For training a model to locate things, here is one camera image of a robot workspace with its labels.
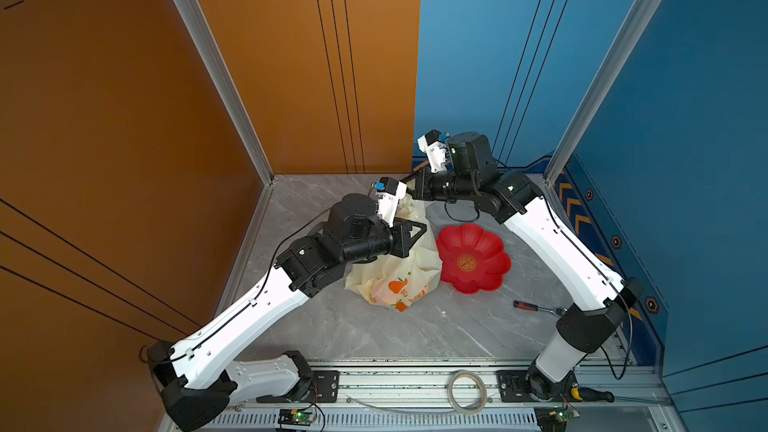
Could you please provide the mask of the cream plastic bag orange prints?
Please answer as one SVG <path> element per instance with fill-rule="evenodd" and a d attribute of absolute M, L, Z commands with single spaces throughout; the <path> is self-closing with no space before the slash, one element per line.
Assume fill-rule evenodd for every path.
<path fill-rule="evenodd" d="M 345 289 L 372 305 L 405 312 L 438 287 L 442 260 L 426 217 L 425 202 L 414 201 L 407 195 L 400 202 L 396 217 L 424 223 L 427 231 L 406 258 L 385 255 L 369 264 L 353 265 L 346 276 Z"/>

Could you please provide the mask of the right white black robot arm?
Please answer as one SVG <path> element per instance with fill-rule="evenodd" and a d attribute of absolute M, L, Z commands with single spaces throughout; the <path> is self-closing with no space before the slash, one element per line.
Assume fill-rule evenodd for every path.
<path fill-rule="evenodd" d="M 598 351 L 643 291 L 605 265 L 554 212 L 545 193 L 519 170 L 502 171 L 488 138 L 477 132 L 447 136 L 431 130 L 417 140 L 428 163 L 412 172 L 407 188 L 416 200 L 470 201 L 522 239 L 550 268 L 572 298 L 556 330 L 525 376 L 535 400 L 561 399 L 576 381 L 575 367 Z"/>

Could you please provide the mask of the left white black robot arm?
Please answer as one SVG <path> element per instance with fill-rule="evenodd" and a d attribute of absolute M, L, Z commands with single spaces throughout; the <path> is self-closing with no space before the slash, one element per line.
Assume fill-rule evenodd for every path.
<path fill-rule="evenodd" d="M 427 232 L 421 221 L 384 219 L 369 196 L 352 193 L 285 239 L 270 269 L 207 325 L 147 348 L 145 363 L 167 416 L 196 431 L 253 399 L 312 401 L 314 374 L 296 351 L 243 362 L 239 355 L 283 316 L 340 280 L 348 265 L 405 258 Z"/>

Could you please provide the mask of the red flower-shaped plate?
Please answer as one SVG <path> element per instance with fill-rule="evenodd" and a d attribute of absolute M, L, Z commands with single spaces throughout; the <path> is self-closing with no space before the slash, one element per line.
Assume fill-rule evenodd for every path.
<path fill-rule="evenodd" d="M 511 270 L 502 239 L 476 224 L 444 227 L 437 248 L 442 261 L 440 280 L 462 294 L 496 291 Z"/>

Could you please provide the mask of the red black ratchet wrench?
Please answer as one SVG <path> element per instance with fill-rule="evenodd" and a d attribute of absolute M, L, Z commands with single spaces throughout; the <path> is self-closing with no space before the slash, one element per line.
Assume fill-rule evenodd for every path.
<path fill-rule="evenodd" d="M 558 317 L 563 316 L 566 312 L 565 308 L 548 308 L 548 307 L 539 306 L 530 302 L 524 302 L 519 300 L 515 300 L 513 302 L 513 306 L 521 310 L 532 311 L 532 312 L 545 312 Z"/>

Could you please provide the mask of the coiled clear tube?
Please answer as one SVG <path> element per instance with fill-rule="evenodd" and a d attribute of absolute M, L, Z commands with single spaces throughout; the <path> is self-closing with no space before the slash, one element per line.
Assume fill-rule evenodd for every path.
<path fill-rule="evenodd" d="M 475 416 L 485 410 L 489 392 L 479 375 L 459 370 L 448 379 L 446 397 L 454 412 L 463 416 Z"/>

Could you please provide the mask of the left green circuit board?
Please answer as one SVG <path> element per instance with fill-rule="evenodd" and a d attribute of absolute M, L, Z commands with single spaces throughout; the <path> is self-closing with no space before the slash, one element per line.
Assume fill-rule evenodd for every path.
<path fill-rule="evenodd" d="M 318 414 L 315 408 L 280 409 L 276 427 L 278 431 L 309 431 L 317 420 Z"/>

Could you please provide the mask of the green circuit board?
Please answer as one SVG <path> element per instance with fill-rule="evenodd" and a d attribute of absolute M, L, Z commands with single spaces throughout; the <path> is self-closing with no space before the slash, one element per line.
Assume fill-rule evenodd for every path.
<path fill-rule="evenodd" d="M 317 420 L 318 414 L 315 408 L 280 409 L 276 427 L 278 431 L 309 431 Z"/>
<path fill-rule="evenodd" d="M 572 408 L 536 408 L 534 412 L 542 432 L 565 432 L 570 422 L 581 417 L 581 413 Z"/>

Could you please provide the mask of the right green circuit board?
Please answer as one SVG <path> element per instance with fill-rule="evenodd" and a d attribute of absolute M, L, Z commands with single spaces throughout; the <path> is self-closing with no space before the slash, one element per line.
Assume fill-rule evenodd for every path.
<path fill-rule="evenodd" d="M 542 432 L 565 432 L 570 422 L 581 417 L 581 413 L 572 408 L 536 408 L 534 412 Z"/>

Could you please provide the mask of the yellow black screwdriver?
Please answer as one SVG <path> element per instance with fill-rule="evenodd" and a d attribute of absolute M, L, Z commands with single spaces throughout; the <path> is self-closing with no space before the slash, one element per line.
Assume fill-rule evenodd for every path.
<path fill-rule="evenodd" d="M 598 391 L 588 387 L 573 387 L 570 394 L 578 402 L 615 402 L 615 396 L 611 392 Z"/>

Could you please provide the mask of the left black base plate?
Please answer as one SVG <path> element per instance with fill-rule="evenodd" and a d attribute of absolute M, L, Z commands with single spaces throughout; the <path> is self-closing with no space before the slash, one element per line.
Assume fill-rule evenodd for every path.
<path fill-rule="evenodd" d="M 301 377 L 298 383 L 282 396 L 262 396 L 256 399 L 260 404 L 277 403 L 335 403 L 339 391 L 340 374 L 336 370 L 320 370 L 308 377 Z"/>

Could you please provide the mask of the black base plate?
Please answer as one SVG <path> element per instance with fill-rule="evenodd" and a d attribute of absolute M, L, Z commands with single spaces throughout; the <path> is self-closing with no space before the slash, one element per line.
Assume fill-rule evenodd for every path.
<path fill-rule="evenodd" d="M 559 382 L 551 381 L 538 370 L 500 370 L 496 379 L 504 403 L 559 401 L 563 396 L 569 398 L 571 389 L 578 386 L 574 372 Z"/>
<path fill-rule="evenodd" d="M 260 404 L 277 403 L 335 403 L 339 391 L 340 374 L 336 370 L 320 370 L 308 377 L 301 377 L 298 383 L 282 396 L 262 396 L 256 399 Z"/>

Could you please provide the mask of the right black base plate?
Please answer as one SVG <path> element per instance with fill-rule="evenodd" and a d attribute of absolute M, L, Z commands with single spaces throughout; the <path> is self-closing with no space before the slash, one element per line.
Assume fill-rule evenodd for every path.
<path fill-rule="evenodd" d="M 559 382 L 551 381 L 538 370 L 500 370 L 496 379 L 504 403 L 559 401 L 563 396 L 569 398 L 571 389 L 578 386 L 574 372 Z"/>

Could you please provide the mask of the aluminium rail frame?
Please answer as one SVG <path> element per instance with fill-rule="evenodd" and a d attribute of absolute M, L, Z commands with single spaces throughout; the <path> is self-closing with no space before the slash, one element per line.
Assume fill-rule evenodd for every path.
<path fill-rule="evenodd" d="M 614 403 L 578 402 L 571 396 L 550 402 L 501 400 L 496 372 L 523 370 L 521 361 L 492 359 L 342 360 L 313 362 L 312 371 L 339 372 L 335 403 L 260 404 L 256 399 L 231 406 L 205 431 L 278 431 L 280 409 L 315 408 L 309 431 L 541 431 L 536 408 L 575 409 L 581 417 L 566 431 L 683 431 L 685 425 L 650 367 L 631 367 L 617 381 L 606 362 L 587 360 L 576 368 L 577 387 L 609 391 Z M 459 370 L 479 375 L 488 388 L 488 404 L 475 416 L 452 410 L 446 384 Z"/>

